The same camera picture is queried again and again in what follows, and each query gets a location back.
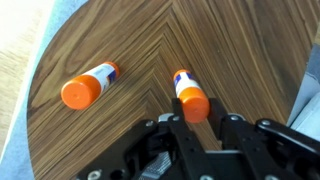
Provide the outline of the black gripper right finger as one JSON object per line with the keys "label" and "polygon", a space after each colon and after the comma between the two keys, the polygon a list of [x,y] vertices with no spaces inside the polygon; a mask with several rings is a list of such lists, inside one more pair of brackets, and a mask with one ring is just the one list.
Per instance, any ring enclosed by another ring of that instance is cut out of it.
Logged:
{"label": "black gripper right finger", "polygon": [[212,153],[224,180],[264,180],[267,150],[255,126],[237,114],[228,114],[218,99],[210,98],[209,124],[222,150]]}

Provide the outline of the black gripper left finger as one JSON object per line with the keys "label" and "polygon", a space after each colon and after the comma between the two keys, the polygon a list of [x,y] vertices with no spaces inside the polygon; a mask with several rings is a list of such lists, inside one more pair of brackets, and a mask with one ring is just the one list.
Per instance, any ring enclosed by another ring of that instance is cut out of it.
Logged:
{"label": "black gripper left finger", "polygon": [[173,117],[170,119],[170,129],[174,134],[178,148],[179,159],[189,180],[215,180],[215,172],[196,135],[189,129],[184,120],[182,104],[179,99],[172,101]]}

